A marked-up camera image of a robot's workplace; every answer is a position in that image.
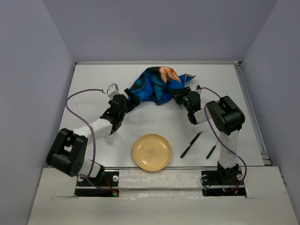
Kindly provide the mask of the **blue cartoon placemat cloth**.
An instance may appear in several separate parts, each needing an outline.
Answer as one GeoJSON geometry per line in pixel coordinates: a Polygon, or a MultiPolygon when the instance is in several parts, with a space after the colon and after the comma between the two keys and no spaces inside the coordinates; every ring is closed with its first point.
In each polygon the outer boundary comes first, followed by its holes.
{"type": "Polygon", "coordinates": [[[187,82],[194,79],[194,75],[178,75],[167,66],[149,67],[135,80],[129,90],[139,97],[140,101],[151,101],[161,105],[173,97],[172,89],[183,89],[187,82]]]}

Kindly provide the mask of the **clear plastic cup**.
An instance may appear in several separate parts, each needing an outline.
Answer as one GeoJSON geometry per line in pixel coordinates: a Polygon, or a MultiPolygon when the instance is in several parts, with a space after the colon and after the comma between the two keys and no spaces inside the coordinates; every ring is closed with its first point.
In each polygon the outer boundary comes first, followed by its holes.
{"type": "Polygon", "coordinates": [[[103,138],[110,145],[116,144],[119,141],[119,137],[118,137],[117,131],[114,132],[114,133],[112,133],[112,134],[110,134],[110,135],[106,135],[103,138]]]}

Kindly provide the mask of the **yellow plate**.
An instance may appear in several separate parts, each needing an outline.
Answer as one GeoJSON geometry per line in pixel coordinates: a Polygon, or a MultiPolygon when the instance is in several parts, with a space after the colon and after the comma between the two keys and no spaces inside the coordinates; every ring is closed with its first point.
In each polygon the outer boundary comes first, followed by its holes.
{"type": "Polygon", "coordinates": [[[143,170],[156,172],[164,169],[172,159],[169,142],[157,134],[140,137],[133,146],[133,159],[143,170]]]}

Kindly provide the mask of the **gold knife dark handle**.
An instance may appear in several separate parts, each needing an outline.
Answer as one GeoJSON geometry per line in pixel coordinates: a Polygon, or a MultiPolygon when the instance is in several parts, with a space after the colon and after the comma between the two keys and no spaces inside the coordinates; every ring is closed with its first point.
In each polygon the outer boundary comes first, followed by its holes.
{"type": "Polygon", "coordinates": [[[202,134],[202,131],[200,131],[193,139],[192,141],[189,143],[189,146],[183,151],[183,153],[181,154],[180,158],[184,158],[184,156],[187,154],[187,152],[189,151],[189,149],[192,147],[192,145],[195,143],[195,141],[199,138],[199,136],[202,134]]]}

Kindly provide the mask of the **gold fork dark handle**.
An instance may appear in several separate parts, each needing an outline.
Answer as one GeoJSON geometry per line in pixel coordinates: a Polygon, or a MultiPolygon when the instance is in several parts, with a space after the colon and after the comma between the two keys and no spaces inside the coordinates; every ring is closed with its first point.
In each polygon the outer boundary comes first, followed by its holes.
{"type": "Polygon", "coordinates": [[[216,144],[211,148],[211,150],[209,151],[208,155],[206,156],[206,159],[209,159],[212,155],[212,153],[214,152],[216,146],[218,145],[219,142],[216,142],[216,144]]]}

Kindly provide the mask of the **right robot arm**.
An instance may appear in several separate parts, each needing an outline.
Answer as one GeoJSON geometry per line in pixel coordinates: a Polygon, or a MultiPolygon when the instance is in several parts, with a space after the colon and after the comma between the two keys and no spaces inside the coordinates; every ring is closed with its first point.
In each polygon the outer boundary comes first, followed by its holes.
{"type": "Polygon", "coordinates": [[[243,185],[247,175],[247,165],[237,154],[237,140],[245,122],[242,110],[229,96],[218,97],[217,101],[210,101],[201,107],[198,91],[186,87],[171,89],[171,93],[175,102],[185,107],[190,123],[197,125],[207,122],[220,144],[217,169],[202,171],[202,186],[210,188],[235,185],[233,190],[236,190],[243,185]]]}

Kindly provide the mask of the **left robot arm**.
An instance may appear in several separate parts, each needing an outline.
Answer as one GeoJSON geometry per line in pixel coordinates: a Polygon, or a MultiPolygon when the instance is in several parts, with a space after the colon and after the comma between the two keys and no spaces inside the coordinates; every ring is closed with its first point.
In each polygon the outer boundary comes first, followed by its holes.
{"type": "Polygon", "coordinates": [[[114,134],[122,124],[126,113],[140,104],[140,98],[129,89],[127,97],[115,94],[108,102],[110,107],[93,123],[75,130],[61,129],[46,157],[46,164],[74,177],[82,176],[92,186],[105,178],[105,167],[95,163],[96,140],[114,134]]]}

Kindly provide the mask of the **aluminium table edge rail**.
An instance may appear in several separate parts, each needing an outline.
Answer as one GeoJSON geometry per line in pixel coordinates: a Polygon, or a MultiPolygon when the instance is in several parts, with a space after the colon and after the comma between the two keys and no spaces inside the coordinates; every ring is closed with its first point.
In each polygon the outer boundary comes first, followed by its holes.
{"type": "Polygon", "coordinates": [[[90,61],[76,62],[76,65],[234,65],[239,61],[90,61]]]}

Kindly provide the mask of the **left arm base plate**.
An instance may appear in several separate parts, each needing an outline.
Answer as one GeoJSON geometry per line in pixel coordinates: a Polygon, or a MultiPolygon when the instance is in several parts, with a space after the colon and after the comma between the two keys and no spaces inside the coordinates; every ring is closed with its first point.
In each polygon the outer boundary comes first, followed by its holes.
{"type": "Polygon", "coordinates": [[[86,180],[78,176],[74,194],[77,197],[119,197],[119,170],[108,170],[104,178],[97,182],[95,178],[86,180]]]}

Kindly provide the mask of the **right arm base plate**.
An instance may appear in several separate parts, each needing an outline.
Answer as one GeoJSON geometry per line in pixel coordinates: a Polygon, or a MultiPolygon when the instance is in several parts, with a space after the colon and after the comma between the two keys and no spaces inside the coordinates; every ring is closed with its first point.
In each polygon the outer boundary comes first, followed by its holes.
{"type": "Polygon", "coordinates": [[[221,181],[217,176],[217,171],[206,170],[201,172],[200,183],[202,184],[202,195],[204,197],[220,197],[220,196],[244,196],[246,197],[246,189],[242,172],[239,171],[233,178],[221,181]]]}

